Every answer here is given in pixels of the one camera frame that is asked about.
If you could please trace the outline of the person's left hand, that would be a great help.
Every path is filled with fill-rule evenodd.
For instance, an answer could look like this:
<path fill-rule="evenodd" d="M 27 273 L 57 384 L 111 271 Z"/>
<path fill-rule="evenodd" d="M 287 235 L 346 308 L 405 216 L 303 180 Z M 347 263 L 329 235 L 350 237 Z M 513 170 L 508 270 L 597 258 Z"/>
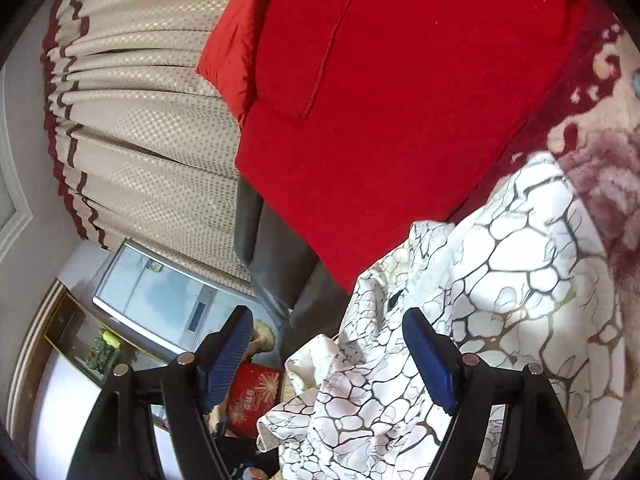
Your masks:
<path fill-rule="evenodd" d="M 270 480 L 271 477 L 262 469 L 254 466 L 246 467 L 242 474 L 243 480 Z"/>

